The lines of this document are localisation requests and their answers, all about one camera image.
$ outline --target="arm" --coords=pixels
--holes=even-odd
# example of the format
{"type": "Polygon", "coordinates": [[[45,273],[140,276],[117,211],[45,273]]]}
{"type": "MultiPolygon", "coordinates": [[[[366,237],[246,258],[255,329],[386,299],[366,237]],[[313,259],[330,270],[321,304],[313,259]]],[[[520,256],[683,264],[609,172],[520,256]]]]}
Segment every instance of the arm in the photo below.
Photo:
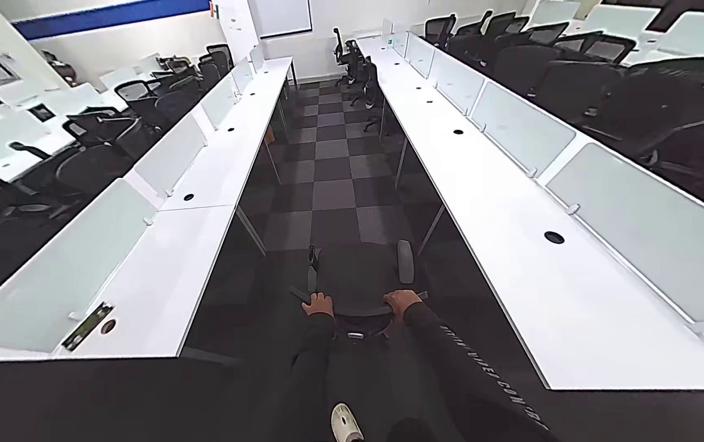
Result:
{"type": "Polygon", "coordinates": [[[317,302],[314,294],[311,306],[303,304],[308,313],[306,334],[292,361],[287,389],[276,408],[272,440],[321,440],[329,430],[327,355],[335,332],[335,319],[330,297],[322,295],[322,298],[317,302]]]}
{"type": "Polygon", "coordinates": [[[386,300],[397,305],[396,316],[409,327],[433,367],[455,426],[465,440],[556,440],[511,386],[443,326],[417,295],[393,295],[388,294],[386,300]]]}

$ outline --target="person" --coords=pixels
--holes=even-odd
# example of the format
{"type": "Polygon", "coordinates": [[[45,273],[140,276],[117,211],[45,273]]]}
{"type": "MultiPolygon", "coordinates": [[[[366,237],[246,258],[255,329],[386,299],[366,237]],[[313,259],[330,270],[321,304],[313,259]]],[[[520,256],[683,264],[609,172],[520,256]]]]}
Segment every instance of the person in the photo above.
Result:
{"type": "MultiPolygon", "coordinates": [[[[409,328],[417,347],[433,367],[455,426],[466,442],[554,442],[558,439],[532,407],[501,380],[494,370],[426,306],[411,290],[385,295],[395,320],[409,328]]],[[[327,361],[335,333],[333,301],[315,293],[302,305],[308,315],[306,336],[293,360],[279,407],[273,440],[328,440],[328,428],[338,442],[364,440],[345,404],[327,412],[327,361]]],[[[434,442],[427,423],[406,417],[391,428],[388,442],[434,442]]]]}

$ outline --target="white desk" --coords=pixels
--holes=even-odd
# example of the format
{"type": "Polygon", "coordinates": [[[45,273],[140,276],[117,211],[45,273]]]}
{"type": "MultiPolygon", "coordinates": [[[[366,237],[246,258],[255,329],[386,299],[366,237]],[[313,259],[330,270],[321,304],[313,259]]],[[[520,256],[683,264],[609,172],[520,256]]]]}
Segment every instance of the white desk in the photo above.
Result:
{"type": "Polygon", "coordinates": [[[429,80],[357,43],[548,388],[704,388],[704,341],[429,80]]]}
{"type": "Polygon", "coordinates": [[[173,196],[92,302],[92,307],[102,301],[115,306],[107,318],[117,319],[114,331],[102,335],[96,328],[73,352],[61,347],[53,357],[180,354],[232,216],[241,212],[239,197],[290,66],[291,57],[265,62],[262,71],[268,73],[251,80],[242,101],[209,137],[173,196]],[[195,197],[184,201],[186,193],[195,197]]]}

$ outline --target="desk partition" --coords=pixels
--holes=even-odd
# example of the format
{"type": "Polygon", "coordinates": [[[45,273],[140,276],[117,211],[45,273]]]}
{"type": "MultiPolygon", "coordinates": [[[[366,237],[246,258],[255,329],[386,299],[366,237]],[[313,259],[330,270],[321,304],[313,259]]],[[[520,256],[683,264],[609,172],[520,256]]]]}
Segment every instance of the desk partition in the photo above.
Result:
{"type": "Polygon", "coordinates": [[[524,168],[539,176],[576,131],[504,87],[488,81],[472,122],[524,168]]]}
{"type": "Polygon", "coordinates": [[[251,66],[248,64],[248,58],[240,60],[237,66],[232,69],[232,77],[235,79],[240,94],[243,94],[248,84],[254,79],[251,66]]]}
{"type": "Polygon", "coordinates": [[[0,160],[16,152],[8,147],[11,142],[33,146],[39,139],[50,133],[47,126],[27,111],[6,115],[0,120],[0,160]]]}
{"type": "Polygon", "coordinates": [[[237,85],[235,77],[234,75],[226,75],[200,101],[207,118],[209,118],[209,122],[216,131],[220,128],[220,122],[224,120],[229,111],[232,110],[232,106],[235,105],[236,96],[237,85]]]}
{"type": "Polygon", "coordinates": [[[189,114],[152,146],[133,169],[161,198],[166,198],[206,145],[202,129],[189,114]]]}
{"type": "Polygon", "coordinates": [[[0,286],[0,347],[52,352],[155,215],[118,179],[0,286]]]}
{"type": "Polygon", "coordinates": [[[438,50],[429,80],[463,115],[469,115],[480,94],[485,77],[452,56],[438,50]]]}
{"type": "Polygon", "coordinates": [[[431,63],[434,61],[436,48],[411,32],[407,35],[407,48],[405,60],[412,65],[424,78],[428,78],[431,63]]]}
{"type": "Polygon", "coordinates": [[[704,205],[594,143],[547,187],[565,205],[579,205],[576,216],[694,321],[704,321],[704,205]]]}

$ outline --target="shoe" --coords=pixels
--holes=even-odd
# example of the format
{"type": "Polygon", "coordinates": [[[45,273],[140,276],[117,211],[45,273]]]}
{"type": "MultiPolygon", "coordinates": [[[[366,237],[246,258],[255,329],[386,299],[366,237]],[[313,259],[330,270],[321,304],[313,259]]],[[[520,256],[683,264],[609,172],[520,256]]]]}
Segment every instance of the shoe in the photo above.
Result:
{"type": "Polygon", "coordinates": [[[338,404],[333,408],[330,416],[330,425],[336,442],[353,442],[363,440],[363,433],[357,426],[357,421],[352,416],[352,411],[346,404],[338,404]]]}

